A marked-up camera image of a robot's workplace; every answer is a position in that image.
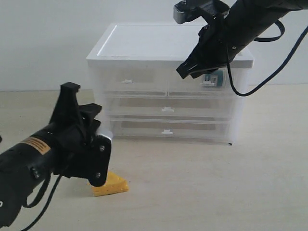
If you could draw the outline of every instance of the sponge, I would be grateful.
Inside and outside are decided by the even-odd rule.
[[[115,193],[124,193],[129,190],[127,181],[116,175],[115,173],[108,172],[106,183],[101,187],[92,186],[94,196],[104,196]]]

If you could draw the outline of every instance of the white storage drawers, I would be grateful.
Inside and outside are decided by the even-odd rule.
[[[87,60],[100,119],[115,137],[234,143],[244,100],[232,91],[226,69],[197,79],[176,72],[201,27],[110,25]],[[248,50],[232,62],[239,91],[247,91],[252,65]]]

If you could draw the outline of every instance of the drawer handle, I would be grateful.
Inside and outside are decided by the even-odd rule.
[[[212,83],[212,82],[209,81],[209,80],[204,80],[202,83],[200,83],[200,85],[202,85],[202,86],[211,86],[211,87],[213,87],[213,86],[215,86],[215,83]]]
[[[162,112],[174,112],[174,109],[172,107],[164,107],[162,108]]]
[[[165,129],[164,131],[162,131],[163,135],[173,135],[173,132],[170,129]]]
[[[124,81],[122,81],[121,83],[125,83],[125,84],[134,84],[135,82],[131,79],[125,79]]]

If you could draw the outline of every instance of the orange label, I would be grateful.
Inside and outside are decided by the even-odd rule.
[[[29,137],[29,138],[25,139],[24,141],[22,141],[21,143],[25,143],[25,144],[28,144],[28,145],[34,147],[42,155],[46,154],[46,152],[48,152],[50,150],[50,146],[48,146],[47,143],[45,143],[44,141],[42,141],[38,138],[34,138],[34,137]]]

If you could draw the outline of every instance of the table surface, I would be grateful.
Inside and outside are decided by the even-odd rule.
[[[266,86],[248,97],[234,146],[114,141],[110,170],[130,191],[93,197],[86,180],[63,179],[32,230],[306,231],[307,92],[308,85]],[[1,92],[0,150],[46,125],[57,96]],[[78,100],[93,102],[92,92]],[[45,200],[2,230],[26,227]]]

